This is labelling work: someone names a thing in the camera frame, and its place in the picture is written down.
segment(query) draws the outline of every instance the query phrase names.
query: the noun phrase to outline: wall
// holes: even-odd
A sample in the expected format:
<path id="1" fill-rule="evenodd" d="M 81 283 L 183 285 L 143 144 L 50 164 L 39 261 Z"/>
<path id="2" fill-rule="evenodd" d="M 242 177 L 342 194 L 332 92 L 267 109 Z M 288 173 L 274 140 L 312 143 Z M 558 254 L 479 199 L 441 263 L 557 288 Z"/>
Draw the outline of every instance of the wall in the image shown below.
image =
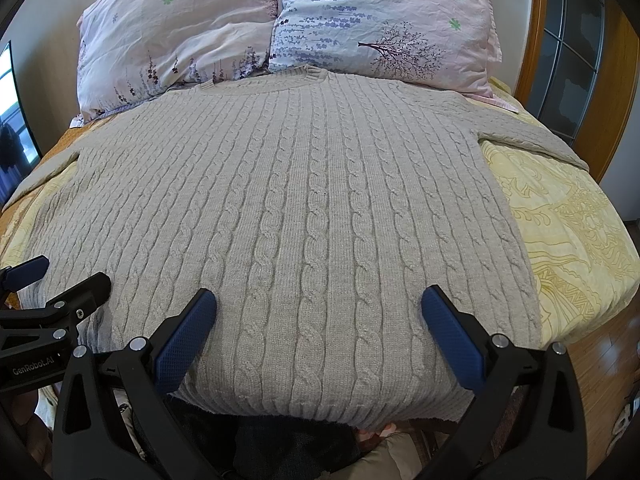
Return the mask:
<path id="1" fill-rule="evenodd" d="M 640 218 L 640 88 L 600 187 L 623 220 Z"/>
<path id="2" fill-rule="evenodd" d="M 18 92 L 43 153 L 78 113 L 76 65 L 82 11 L 95 0 L 25 0 L 2 37 L 12 40 Z M 494 74 L 515 88 L 529 30 L 531 0 L 494 0 L 503 62 Z"/>
<path id="3" fill-rule="evenodd" d="M 515 90 L 529 33 L 531 0 L 494 0 L 495 28 L 502 49 L 502 64 L 495 72 Z"/>
<path id="4" fill-rule="evenodd" d="M 11 40 L 18 93 L 43 153 L 79 112 L 76 23 L 95 0 L 25 0 L 0 45 Z"/>

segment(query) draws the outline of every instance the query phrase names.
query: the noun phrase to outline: pillow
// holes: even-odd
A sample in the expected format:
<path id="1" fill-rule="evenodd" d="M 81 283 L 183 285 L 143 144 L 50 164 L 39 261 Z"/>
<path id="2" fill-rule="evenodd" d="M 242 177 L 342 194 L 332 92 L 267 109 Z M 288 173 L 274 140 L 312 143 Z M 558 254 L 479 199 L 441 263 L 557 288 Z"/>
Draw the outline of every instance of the pillow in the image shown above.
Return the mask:
<path id="1" fill-rule="evenodd" d="M 493 102 L 492 21 L 490 0 L 282 0 L 269 69 L 312 64 Z"/>
<path id="2" fill-rule="evenodd" d="M 249 75 L 268 58 L 276 12 L 276 0 L 97 0 L 78 21 L 84 120 Z"/>

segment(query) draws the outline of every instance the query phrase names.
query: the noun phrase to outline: yellow bedsheet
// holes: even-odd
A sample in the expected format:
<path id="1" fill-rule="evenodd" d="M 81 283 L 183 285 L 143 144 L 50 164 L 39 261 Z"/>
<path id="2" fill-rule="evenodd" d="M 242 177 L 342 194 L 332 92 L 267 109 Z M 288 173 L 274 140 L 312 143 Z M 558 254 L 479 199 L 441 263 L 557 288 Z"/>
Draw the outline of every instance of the yellow bedsheet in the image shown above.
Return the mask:
<path id="1" fill-rule="evenodd" d="M 544 127 L 509 95 L 506 86 L 497 80 L 492 83 L 498 96 L 521 110 L 518 118 Z M 81 133 L 68 130 L 52 152 L 61 151 Z M 541 346 L 551 340 L 580 339 L 625 308 L 638 290 L 640 259 L 622 220 L 589 174 L 548 156 L 494 142 L 484 141 L 481 148 L 531 260 L 540 298 Z M 40 205 L 75 171 L 72 163 L 2 215 L 0 267 L 24 260 Z"/>

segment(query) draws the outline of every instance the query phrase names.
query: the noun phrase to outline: logo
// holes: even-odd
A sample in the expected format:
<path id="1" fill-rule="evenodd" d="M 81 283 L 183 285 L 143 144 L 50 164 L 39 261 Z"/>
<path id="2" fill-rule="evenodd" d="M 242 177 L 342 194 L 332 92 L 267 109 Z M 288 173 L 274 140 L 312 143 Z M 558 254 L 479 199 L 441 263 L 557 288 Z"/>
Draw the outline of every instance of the logo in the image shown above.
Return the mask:
<path id="1" fill-rule="evenodd" d="M 45 366 L 52 365 L 54 363 L 53 357 L 47 357 L 46 359 L 40 359 L 40 361 L 36 361 L 34 363 L 29 363 L 20 368 L 14 368 L 11 370 L 14 375 L 26 374 L 28 372 L 33 372 L 38 368 L 44 368 Z"/>

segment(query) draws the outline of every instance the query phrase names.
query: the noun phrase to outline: beige cable-knit sweater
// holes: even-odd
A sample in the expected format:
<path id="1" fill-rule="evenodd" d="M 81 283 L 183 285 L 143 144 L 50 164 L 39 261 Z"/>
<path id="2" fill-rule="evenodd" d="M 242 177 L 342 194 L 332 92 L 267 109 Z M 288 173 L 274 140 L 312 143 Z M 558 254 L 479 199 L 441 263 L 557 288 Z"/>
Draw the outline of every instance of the beige cable-knit sweater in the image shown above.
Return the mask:
<path id="1" fill-rule="evenodd" d="M 541 128 L 393 80 L 306 67 L 169 92 L 20 186 L 14 199 L 78 159 L 38 213 L 28 256 L 51 266 L 20 300 L 105 272 L 111 299 L 80 330 L 107 351 L 204 286 L 218 319 L 189 402 L 361 428 L 456 419 L 470 394 L 422 320 L 426 286 L 489 333 L 540 340 L 527 253 L 479 139 L 584 167 Z"/>

